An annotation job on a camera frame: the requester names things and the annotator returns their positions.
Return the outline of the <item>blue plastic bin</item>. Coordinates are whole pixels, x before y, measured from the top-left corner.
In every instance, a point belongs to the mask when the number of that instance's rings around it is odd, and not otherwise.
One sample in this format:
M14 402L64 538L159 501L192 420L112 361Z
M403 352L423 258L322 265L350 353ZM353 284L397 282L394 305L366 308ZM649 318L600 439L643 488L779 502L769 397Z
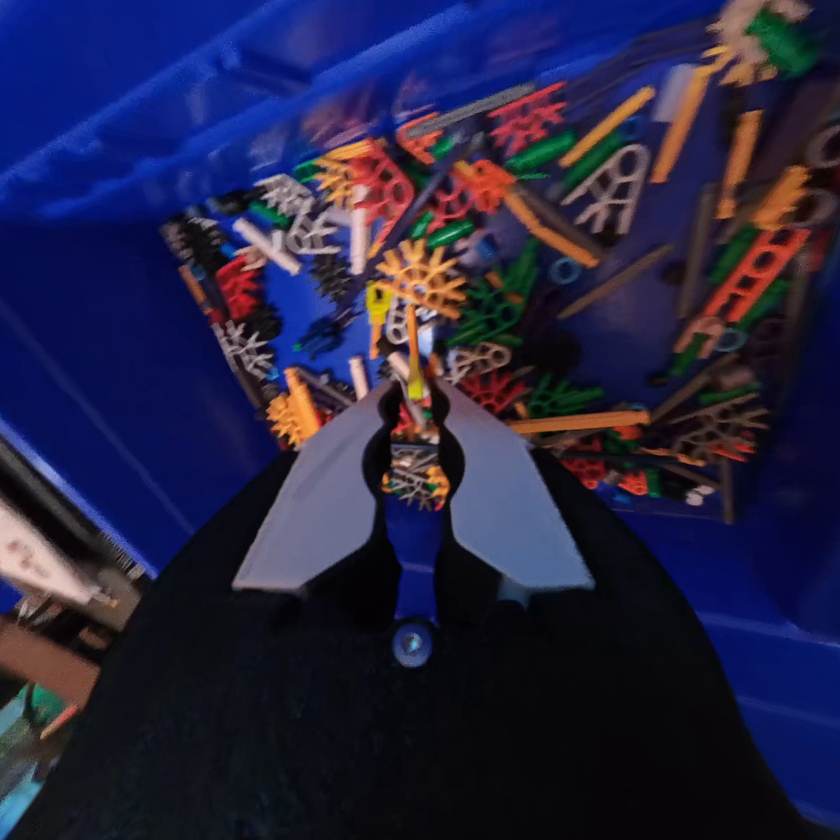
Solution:
M176 274L171 214L723 2L2 2L2 431L151 571L277 450ZM626 514L800 811L838 828L838 250L728 528Z

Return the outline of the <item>white blurred object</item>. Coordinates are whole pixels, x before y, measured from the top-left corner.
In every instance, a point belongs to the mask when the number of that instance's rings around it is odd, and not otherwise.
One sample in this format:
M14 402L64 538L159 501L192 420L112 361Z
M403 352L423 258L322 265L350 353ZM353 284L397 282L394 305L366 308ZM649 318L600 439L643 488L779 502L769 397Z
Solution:
M1 574L9 583L80 606L100 603L114 607L118 603L4 497Z

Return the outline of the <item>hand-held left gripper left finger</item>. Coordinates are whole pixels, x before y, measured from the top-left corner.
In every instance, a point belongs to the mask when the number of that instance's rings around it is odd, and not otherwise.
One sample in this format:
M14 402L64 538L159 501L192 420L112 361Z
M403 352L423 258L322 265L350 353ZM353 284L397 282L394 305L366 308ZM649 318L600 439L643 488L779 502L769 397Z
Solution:
M354 621L391 621L401 566L388 539L382 478L403 400L383 383L298 450L232 589L324 600Z

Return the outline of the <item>pile of construction toy pieces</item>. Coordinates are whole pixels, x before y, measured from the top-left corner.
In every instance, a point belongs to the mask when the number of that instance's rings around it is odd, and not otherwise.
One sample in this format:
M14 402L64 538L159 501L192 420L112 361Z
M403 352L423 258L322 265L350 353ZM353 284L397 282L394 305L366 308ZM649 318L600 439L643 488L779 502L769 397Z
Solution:
M739 514L838 240L838 56L726 2L574 80L421 108L159 227L257 421L299 449L403 388L394 500L440 510L433 375L615 508ZM424 399L407 393L406 305Z

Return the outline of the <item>orange toy rod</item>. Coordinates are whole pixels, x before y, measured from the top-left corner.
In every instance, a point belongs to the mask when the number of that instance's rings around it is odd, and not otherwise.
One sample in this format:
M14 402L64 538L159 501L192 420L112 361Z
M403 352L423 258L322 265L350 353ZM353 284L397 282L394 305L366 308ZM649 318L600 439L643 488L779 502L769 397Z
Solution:
M406 305L406 332L408 338L407 393L415 403L424 399L425 379L419 351L417 315L415 306Z

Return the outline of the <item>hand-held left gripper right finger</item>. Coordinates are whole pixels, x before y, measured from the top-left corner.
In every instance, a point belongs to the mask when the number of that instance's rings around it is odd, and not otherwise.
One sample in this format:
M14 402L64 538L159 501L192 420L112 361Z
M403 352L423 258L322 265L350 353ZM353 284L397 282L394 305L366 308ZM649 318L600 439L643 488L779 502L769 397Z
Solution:
M435 567L442 621L480 621L499 595L591 592L592 573L529 445L456 386L436 380L439 464L448 480Z

